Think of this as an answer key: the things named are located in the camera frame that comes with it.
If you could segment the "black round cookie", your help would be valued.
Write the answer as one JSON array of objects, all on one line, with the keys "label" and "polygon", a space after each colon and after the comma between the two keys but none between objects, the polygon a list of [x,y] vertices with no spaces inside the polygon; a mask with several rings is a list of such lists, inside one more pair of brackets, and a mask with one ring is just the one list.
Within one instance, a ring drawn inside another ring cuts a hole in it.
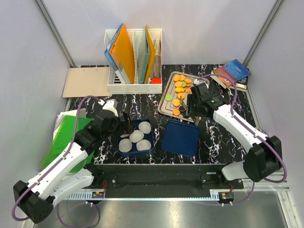
[{"label": "black round cookie", "polygon": [[185,108],[184,106],[180,106],[180,107],[179,107],[179,111],[180,111],[182,114],[186,114],[186,113],[187,113],[187,108]]}]

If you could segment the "orange round cookie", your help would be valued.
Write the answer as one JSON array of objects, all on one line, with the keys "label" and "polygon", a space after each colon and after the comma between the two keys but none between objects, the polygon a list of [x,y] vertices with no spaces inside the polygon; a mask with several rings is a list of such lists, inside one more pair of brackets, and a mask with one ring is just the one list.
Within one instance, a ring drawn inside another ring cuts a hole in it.
[{"label": "orange round cookie", "polygon": [[181,101],[179,99],[175,99],[173,100],[172,105],[174,107],[179,107],[181,105]]},{"label": "orange round cookie", "polygon": [[184,93],[178,93],[178,94],[177,94],[177,98],[178,98],[179,100],[184,100],[184,99],[185,99],[185,94],[184,94]]}]

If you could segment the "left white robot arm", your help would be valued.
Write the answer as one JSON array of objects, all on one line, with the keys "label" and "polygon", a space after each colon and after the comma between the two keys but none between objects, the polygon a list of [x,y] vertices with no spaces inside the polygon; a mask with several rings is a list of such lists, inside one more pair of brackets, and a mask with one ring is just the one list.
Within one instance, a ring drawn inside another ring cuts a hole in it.
[{"label": "left white robot arm", "polygon": [[39,174],[27,182],[13,186],[15,204],[11,216],[15,221],[30,219],[42,222],[62,200],[85,187],[98,188],[103,183],[103,171],[88,163],[71,177],[66,175],[81,161],[94,154],[110,136],[131,134],[135,125],[127,113],[121,121],[117,101],[97,99],[102,110],[83,129],[73,129],[66,148]]}]

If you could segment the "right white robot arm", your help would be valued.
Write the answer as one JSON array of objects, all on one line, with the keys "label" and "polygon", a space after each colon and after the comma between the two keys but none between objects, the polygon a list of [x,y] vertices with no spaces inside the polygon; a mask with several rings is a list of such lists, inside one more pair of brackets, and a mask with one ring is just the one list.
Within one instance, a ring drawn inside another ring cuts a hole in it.
[{"label": "right white robot arm", "polygon": [[269,137],[250,125],[221,96],[213,96],[205,83],[190,88],[187,96],[186,111],[190,117],[207,116],[222,125],[242,145],[247,153],[244,161],[224,166],[216,178],[220,188],[227,188],[236,179],[250,179],[253,182],[269,180],[268,176],[282,169],[287,178],[286,165],[282,159],[282,143],[276,136]]}]

